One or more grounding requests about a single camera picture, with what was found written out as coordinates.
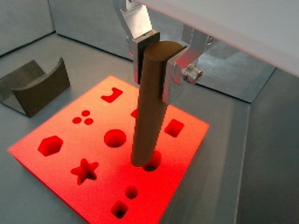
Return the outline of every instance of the red board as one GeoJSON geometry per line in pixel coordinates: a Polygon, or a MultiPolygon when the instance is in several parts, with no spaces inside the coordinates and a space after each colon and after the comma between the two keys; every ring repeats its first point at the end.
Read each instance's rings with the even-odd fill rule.
{"type": "Polygon", "coordinates": [[[109,76],[10,149],[89,223],[157,223],[209,125],[173,106],[145,167],[130,165],[137,88],[109,76]]]}

